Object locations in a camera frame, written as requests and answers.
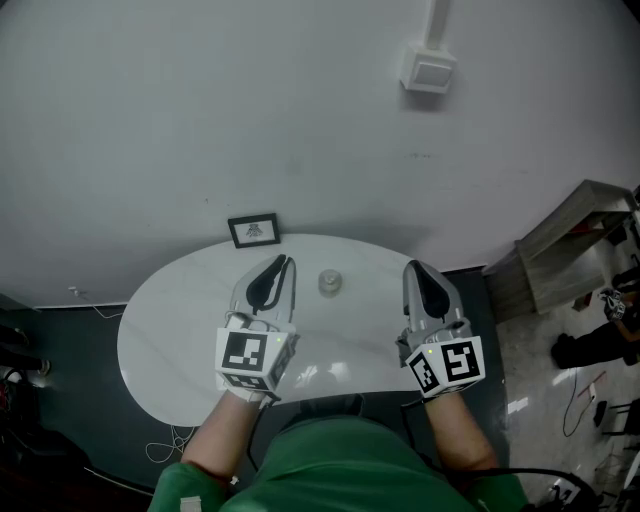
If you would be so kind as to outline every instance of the white wall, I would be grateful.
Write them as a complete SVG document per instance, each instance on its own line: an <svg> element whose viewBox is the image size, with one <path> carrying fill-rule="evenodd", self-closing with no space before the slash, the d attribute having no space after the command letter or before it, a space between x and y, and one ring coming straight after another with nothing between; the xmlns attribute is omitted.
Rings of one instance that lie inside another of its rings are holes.
<svg viewBox="0 0 640 512"><path fill-rule="evenodd" d="M447 97L397 75L424 0L11 0L0 292L127 300L276 211L285 232L490 262L583 178L640 182L640 25L618 0L455 0Z"/></svg>

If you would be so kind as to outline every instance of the picture frame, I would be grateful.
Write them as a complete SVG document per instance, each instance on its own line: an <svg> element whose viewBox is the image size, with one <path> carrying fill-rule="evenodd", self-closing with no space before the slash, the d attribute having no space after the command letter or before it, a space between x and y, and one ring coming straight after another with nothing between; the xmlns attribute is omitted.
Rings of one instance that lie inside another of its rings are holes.
<svg viewBox="0 0 640 512"><path fill-rule="evenodd" d="M235 217L227 220L236 249L280 243L275 213Z"/></svg>

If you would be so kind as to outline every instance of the person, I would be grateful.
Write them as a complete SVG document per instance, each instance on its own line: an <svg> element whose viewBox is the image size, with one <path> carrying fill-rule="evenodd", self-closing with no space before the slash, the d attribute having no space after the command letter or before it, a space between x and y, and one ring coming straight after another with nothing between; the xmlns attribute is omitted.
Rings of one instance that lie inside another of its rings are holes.
<svg viewBox="0 0 640 512"><path fill-rule="evenodd" d="M527 500L517 477L479 478L496 454L459 393L425 404L444 468L440 478L394 432L354 416L293 424L272 441L253 484L227 500L258 414L257 403L226 391L158 480L150 512L519 511Z"/></svg>
<svg viewBox="0 0 640 512"><path fill-rule="evenodd" d="M558 368L577 368L623 358L628 365L640 360L639 292L622 295L626 306L621 320L611 320L589 334L574 338L558 336L551 356Z"/></svg>
<svg viewBox="0 0 640 512"><path fill-rule="evenodd" d="M12 329L0 325L0 342L10 345L29 345L29 338L21 329ZM15 368L17 370L36 370L40 375L47 375L51 370L51 362L47 359L16 354L6 348L0 347L0 366Z"/></svg>

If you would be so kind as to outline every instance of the chair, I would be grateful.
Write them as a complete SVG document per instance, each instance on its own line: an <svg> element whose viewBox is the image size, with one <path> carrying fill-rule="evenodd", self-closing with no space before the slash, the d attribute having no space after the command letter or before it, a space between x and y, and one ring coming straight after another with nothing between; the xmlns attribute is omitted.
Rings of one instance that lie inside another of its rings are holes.
<svg viewBox="0 0 640 512"><path fill-rule="evenodd" d="M627 434L637 436L640 435L640 399L634 400L630 404L614 405L611 409L625 409L616 411L617 414L628 414L627 421L624 424L622 432L603 432L606 436L624 436Z"/></svg>

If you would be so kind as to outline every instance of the tiled floor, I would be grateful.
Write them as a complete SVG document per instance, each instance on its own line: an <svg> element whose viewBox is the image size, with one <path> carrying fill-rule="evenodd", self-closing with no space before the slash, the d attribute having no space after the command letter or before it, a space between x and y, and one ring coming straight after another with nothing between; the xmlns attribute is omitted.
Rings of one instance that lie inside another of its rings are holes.
<svg viewBox="0 0 640 512"><path fill-rule="evenodd" d="M606 241L597 250L607 277L629 267L630 244L615 250ZM507 437L511 447L511 467L540 467L572 472L593 484L597 492L616 492L620 488L617 469L609 471L596 467L605 459L613 461L610 453L622 454L627 437L603 436L608 430L614 414L607 413L601 427L593 422L596 404L607 400L610 405L628 403L640 397L640 365L626 366L621 360L601 363L577 370L576 395L589 386L598 375L606 372L596 384L597 398L584 414L575 434L565 438L562 422L574 386L575 370L558 369L549 355L557 336L566 332L580 336L606 322L603 303L594 298L586 310L578 313L570 305L545 315L529 315L512 319L498 326L498 337L505 369L507 402ZM575 427L580 412L589 404L589 395L584 393L571 405L567 417L567 432ZM626 416L617 417L616 425ZM529 499L538 501L554 482L553 477L522 476L521 481Z"/></svg>

